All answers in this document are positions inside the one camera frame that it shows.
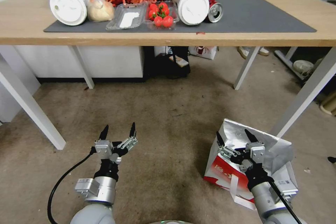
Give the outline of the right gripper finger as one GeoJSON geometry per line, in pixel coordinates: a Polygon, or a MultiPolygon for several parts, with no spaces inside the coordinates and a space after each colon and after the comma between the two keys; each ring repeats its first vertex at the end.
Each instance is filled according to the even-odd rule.
{"type": "Polygon", "coordinates": [[[227,147],[225,145],[225,142],[222,136],[220,135],[218,131],[216,132],[216,137],[217,137],[218,151],[222,156],[231,158],[231,157],[238,157],[241,154],[239,151],[236,151],[234,149],[231,149],[230,147],[227,147]]]}
{"type": "Polygon", "coordinates": [[[245,134],[251,143],[259,143],[258,139],[254,134],[252,134],[248,129],[245,129],[245,134]]]}

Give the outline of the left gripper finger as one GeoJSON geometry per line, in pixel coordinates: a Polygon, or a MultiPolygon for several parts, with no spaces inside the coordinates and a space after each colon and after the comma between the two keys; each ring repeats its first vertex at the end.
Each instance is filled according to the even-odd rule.
{"type": "Polygon", "coordinates": [[[127,139],[125,139],[123,142],[121,142],[117,146],[117,148],[118,149],[127,149],[128,151],[131,150],[138,143],[136,135],[137,135],[136,126],[135,126],[135,122],[133,122],[132,125],[131,125],[129,137],[127,139]]]}
{"type": "Polygon", "coordinates": [[[109,130],[109,125],[106,125],[104,127],[104,129],[101,131],[98,140],[106,140],[107,134],[108,134],[108,130],[109,130]]]}

